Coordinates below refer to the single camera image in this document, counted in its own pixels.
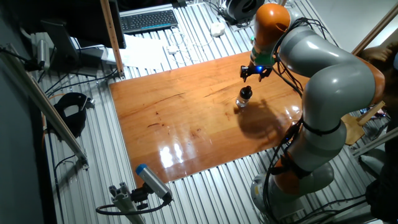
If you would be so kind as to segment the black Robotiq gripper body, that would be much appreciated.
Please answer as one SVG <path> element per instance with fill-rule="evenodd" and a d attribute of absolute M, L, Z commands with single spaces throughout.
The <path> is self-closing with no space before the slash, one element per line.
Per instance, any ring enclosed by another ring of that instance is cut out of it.
<path fill-rule="evenodd" d="M 250 76 L 253 74 L 260 74 L 261 72 L 263 72 L 265 69 L 271 69 L 270 66 L 265 66 L 265 65 L 250 65 Z"/>

